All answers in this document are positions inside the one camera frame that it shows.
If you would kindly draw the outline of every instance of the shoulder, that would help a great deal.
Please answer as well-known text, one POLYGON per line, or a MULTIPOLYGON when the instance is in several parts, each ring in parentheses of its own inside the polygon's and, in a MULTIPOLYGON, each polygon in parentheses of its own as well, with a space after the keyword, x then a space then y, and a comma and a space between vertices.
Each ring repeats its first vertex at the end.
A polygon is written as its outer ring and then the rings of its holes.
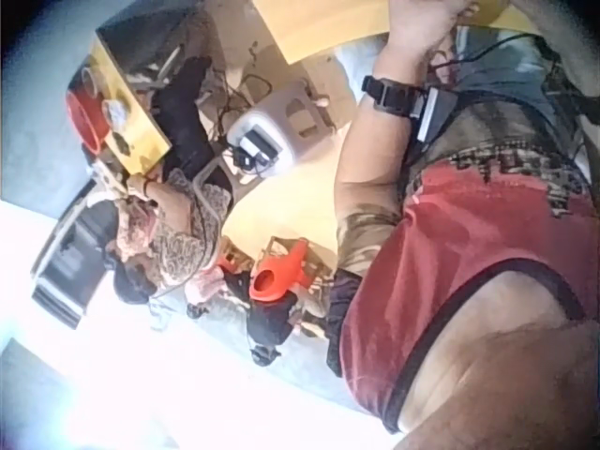
POLYGON ((337 223, 337 268, 362 277, 399 222, 399 214, 359 205, 337 223))

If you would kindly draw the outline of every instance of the hand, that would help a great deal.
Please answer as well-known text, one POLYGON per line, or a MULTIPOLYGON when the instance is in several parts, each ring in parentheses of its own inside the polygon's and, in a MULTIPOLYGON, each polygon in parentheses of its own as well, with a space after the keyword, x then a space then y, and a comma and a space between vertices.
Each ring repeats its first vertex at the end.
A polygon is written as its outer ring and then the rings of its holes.
POLYGON ((127 180, 127 191, 129 192, 129 195, 135 195, 142 200, 148 200, 143 193, 143 185, 145 182, 146 178, 143 175, 139 173, 131 175, 127 180))
POLYGON ((473 15, 473 0, 390 0, 388 46, 426 59, 438 49, 461 16, 473 15))

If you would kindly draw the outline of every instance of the red shirt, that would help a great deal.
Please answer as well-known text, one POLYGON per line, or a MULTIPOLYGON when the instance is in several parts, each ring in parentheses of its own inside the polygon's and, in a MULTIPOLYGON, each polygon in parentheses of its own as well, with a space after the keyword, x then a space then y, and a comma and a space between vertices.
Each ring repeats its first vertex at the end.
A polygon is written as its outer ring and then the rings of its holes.
POLYGON ((448 162, 424 171, 343 321, 340 360, 356 400, 391 431, 421 363, 458 309, 504 271, 533 276, 569 319, 598 319, 599 222, 589 196, 553 217, 548 185, 448 162))

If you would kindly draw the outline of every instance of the black watch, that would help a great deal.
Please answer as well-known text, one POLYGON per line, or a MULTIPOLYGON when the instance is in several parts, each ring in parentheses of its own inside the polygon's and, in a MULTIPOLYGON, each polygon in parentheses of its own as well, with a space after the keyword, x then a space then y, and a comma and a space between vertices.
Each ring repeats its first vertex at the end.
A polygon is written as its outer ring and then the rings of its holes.
POLYGON ((375 109, 397 115, 418 119, 425 105, 425 90, 386 78, 377 80, 368 75, 363 80, 363 92, 375 100, 375 109))

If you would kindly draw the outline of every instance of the desk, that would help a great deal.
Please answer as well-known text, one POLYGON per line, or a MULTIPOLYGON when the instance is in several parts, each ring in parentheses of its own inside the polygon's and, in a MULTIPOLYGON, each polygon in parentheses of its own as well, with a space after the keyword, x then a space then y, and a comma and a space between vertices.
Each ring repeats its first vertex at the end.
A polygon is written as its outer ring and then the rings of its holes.
POLYGON ((105 99, 124 102, 129 115, 120 133, 129 145, 130 155, 118 149, 112 132, 105 143, 129 173, 147 173, 170 150, 171 143, 162 133, 150 113, 128 85, 124 74, 114 62, 111 52, 101 37, 96 35, 89 58, 90 68, 101 76, 98 88, 105 99))
MULTIPOLYGON (((527 17, 505 0, 480 0, 468 20, 492 28, 535 33, 527 17)), ((289 64, 359 38, 389 31, 388 0, 254 0, 289 64)))

